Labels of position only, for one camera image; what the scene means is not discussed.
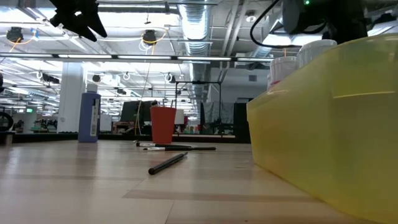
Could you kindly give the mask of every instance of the metal frame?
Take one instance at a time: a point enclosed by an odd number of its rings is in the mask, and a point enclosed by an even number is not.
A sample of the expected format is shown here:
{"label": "metal frame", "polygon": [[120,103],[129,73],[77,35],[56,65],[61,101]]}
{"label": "metal frame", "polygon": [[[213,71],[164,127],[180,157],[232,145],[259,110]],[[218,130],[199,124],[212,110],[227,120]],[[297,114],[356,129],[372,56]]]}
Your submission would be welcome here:
{"label": "metal frame", "polygon": [[155,62],[155,63],[201,63],[201,62],[271,62],[273,58],[208,57],[176,55],[118,55],[118,54],[47,54],[0,52],[0,57],[24,58],[27,60],[51,60],[61,62]]}
{"label": "metal frame", "polygon": [[202,81],[193,81],[193,82],[188,82],[188,81],[180,81],[180,82],[175,82],[175,109],[177,109],[177,92],[178,92],[178,84],[180,83],[191,83],[192,85],[207,85],[207,84],[218,84],[220,87],[219,94],[218,94],[218,117],[220,121],[221,119],[221,82],[202,82]]}

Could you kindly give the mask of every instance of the blue container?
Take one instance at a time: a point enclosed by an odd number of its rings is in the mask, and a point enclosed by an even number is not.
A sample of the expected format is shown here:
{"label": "blue container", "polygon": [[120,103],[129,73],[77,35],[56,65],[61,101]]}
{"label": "blue container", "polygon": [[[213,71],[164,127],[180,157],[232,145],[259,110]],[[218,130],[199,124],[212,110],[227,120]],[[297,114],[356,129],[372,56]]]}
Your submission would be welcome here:
{"label": "blue container", "polygon": [[101,95],[87,92],[81,95],[79,142],[97,142],[100,132]]}

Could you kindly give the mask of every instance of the wooden table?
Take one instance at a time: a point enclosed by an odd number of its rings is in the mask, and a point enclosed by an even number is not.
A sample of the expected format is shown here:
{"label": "wooden table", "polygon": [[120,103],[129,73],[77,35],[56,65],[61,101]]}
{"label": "wooden table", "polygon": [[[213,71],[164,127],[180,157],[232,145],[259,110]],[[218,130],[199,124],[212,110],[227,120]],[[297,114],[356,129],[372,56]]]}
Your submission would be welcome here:
{"label": "wooden table", "polygon": [[254,165],[248,144],[189,152],[137,149],[132,141],[13,144],[0,148],[2,224],[337,224],[345,215]]}

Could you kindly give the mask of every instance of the red cup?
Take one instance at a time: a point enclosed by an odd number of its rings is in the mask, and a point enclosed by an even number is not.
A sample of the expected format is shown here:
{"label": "red cup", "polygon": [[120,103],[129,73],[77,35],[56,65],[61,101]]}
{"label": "red cup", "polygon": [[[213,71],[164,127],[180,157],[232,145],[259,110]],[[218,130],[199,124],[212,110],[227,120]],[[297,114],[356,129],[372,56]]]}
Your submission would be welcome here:
{"label": "red cup", "polygon": [[157,107],[150,108],[152,121],[152,141],[156,144],[170,144],[174,132],[175,108]]}

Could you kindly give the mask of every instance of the ceiling pipe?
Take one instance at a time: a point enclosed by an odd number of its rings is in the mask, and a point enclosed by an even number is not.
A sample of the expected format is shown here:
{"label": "ceiling pipe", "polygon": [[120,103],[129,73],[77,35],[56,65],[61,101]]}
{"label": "ceiling pipe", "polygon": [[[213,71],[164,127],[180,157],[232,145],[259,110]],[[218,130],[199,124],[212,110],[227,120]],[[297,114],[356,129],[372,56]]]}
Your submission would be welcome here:
{"label": "ceiling pipe", "polygon": [[243,0],[243,5],[242,5],[242,8],[241,8],[241,14],[239,16],[238,22],[237,22],[236,27],[234,29],[234,34],[232,35],[231,43],[229,44],[229,48],[228,48],[228,51],[226,53],[227,56],[230,56],[231,53],[232,53],[232,50],[234,49],[236,38],[238,37],[239,30],[241,28],[241,24],[242,24],[242,21],[244,19],[244,15],[246,13],[246,6],[248,5],[248,3],[249,3],[248,0]]}
{"label": "ceiling pipe", "polygon": [[133,12],[133,13],[160,13],[160,14],[176,14],[179,15],[176,5],[164,4],[106,4],[101,3],[98,12]]}
{"label": "ceiling pipe", "polygon": [[[182,30],[185,40],[208,39],[210,27],[210,7],[206,5],[178,5],[182,17]],[[205,42],[186,42],[185,49],[189,56],[207,56],[210,46]],[[191,80],[206,81],[206,64],[190,63]],[[203,88],[193,86],[193,94],[196,99],[203,99]]]}
{"label": "ceiling pipe", "polygon": [[[282,11],[279,11],[277,13],[273,13],[273,14],[267,16],[266,23],[263,26],[263,33],[262,33],[263,41],[267,38],[267,36],[269,35],[269,32],[272,30],[272,28],[275,27],[275,25],[279,22],[280,19],[282,19]],[[270,47],[258,47],[250,55],[250,57],[264,58],[269,55],[271,50],[272,50],[272,48],[270,48]]]}
{"label": "ceiling pipe", "polygon": [[238,12],[238,6],[239,6],[239,0],[235,0],[234,5],[232,7],[232,11],[231,11],[231,17],[230,17],[229,23],[228,23],[228,28],[225,33],[223,48],[221,49],[220,56],[224,56],[224,54],[225,54],[225,50],[226,50],[226,47],[229,42],[229,37],[231,36],[232,27],[235,22],[236,13]]}

